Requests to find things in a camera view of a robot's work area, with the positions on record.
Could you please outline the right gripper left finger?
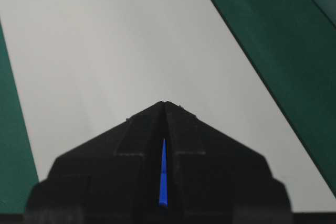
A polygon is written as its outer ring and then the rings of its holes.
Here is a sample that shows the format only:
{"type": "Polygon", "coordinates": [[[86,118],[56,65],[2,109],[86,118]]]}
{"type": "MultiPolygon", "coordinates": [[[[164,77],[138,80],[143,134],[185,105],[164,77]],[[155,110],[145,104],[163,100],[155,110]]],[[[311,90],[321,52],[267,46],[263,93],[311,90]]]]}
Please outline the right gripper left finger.
{"type": "Polygon", "coordinates": [[[56,158],[26,223],[143,223],[159,203],[164,103],[56,158]]]}

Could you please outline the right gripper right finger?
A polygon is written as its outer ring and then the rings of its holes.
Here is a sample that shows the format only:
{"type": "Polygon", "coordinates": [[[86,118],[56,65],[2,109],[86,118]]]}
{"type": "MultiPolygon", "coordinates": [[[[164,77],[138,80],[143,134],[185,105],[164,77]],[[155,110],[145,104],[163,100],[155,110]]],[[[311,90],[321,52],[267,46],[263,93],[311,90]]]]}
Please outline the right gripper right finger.
{"type": "Polygon", "coordinates": [[[165,103],[169,207],[178,223],[291,223],[285,186],[266,159],[165,103]]]}

